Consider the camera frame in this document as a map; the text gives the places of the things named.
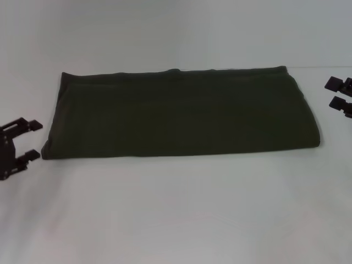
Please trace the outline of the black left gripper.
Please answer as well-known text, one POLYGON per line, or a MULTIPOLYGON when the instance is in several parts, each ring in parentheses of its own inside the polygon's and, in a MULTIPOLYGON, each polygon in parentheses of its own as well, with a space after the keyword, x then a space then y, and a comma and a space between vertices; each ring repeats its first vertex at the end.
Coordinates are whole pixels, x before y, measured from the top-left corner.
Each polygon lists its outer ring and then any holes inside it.
POLYGON ((25 171, 29 162, 41 157, 36 150, 30 150, 16 158, 13 142, 16 132, 37 131, 42 128, 43 125, 37 120, 27 121, 24 118, 0 126, 0 181, 8 179, 13 174, 25 171))

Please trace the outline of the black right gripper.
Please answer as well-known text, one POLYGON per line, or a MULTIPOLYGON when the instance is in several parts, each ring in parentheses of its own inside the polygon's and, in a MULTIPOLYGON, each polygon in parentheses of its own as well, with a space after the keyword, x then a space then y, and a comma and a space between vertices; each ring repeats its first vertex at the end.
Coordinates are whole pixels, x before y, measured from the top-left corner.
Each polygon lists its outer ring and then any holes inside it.
MULTIPOLYGON (((352 98, 352 78, 347 78, 346 81, 336 77, 330 77, 324 86, 325 89, 330 91, 343 91, 343 94, 352 98)), ((348 118, 352 118, 352 102, 349 103, 340 97, 333 97, 329 106, 338 111, 344 111, 348 118)))

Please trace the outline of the dark green FREE t-shirt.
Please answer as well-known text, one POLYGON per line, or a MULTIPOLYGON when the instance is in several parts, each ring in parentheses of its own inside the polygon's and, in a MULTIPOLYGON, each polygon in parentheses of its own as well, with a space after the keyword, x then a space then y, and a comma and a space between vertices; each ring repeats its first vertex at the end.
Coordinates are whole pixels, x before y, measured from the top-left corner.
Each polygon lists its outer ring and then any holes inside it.
POLYGON ((224 155, 320 145, 286 67, 63 73, 45 160, 224 155))

